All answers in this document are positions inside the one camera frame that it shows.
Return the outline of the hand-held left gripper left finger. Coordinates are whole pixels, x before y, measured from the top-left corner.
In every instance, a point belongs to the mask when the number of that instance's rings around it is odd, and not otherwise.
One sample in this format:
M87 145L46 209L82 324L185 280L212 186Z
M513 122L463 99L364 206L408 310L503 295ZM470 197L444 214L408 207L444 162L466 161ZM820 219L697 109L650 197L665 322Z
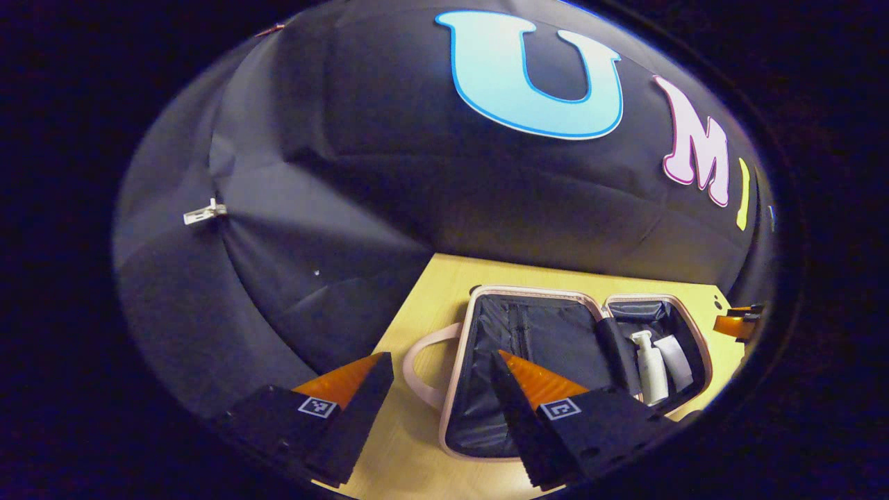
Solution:
M213 415L223 440L295 480L349 481L394 380L379 352L288 389L261 386Z

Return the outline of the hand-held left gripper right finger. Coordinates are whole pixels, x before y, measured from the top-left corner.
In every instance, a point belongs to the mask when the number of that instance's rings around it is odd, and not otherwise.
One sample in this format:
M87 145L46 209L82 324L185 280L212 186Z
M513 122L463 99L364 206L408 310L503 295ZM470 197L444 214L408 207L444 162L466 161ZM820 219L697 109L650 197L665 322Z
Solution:
M491 384L531 484L542 490L606 477L679 425L612 386L588 389L498 351Z

